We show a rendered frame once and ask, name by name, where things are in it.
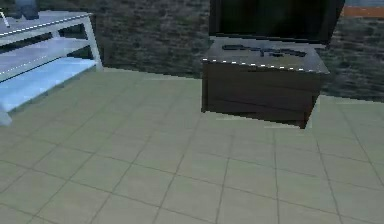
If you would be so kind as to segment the dark brown television stand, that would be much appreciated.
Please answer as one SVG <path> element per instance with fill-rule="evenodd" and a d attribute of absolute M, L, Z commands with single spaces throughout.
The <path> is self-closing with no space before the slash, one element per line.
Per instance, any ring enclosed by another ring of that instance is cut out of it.
<path fill-rule="evenodd" d="M 307 43 L 214 37 L 202 65 L 203 112 L 300 128 L 331 76 Z"/>

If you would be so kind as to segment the black television set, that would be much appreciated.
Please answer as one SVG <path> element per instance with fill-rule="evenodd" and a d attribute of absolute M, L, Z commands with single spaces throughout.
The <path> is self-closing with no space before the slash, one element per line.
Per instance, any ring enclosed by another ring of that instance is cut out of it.
<path fill-rule="evenodd" d="M 208 35 L 326 48 L 345 0 L 210 0 Z"/>

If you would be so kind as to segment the pale blue shelf unit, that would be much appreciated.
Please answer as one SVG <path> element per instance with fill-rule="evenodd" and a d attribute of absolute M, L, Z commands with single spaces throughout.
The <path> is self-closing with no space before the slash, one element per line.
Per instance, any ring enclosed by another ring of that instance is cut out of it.
<path fill-rule="evenodd" d="M 103 68 L 88 12 L 41 11 L 0 23 L 0 126 L 9 112 L 95 67 Z"/>

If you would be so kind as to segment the dark blue grey object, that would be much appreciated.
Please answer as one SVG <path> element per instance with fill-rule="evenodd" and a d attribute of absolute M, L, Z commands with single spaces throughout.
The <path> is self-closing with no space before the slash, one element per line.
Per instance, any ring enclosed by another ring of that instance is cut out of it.
<path fill-rule="evenodd" d="M 37 0 L 15 0 L 14 19 L 35 20 L 39 18 Z"/>

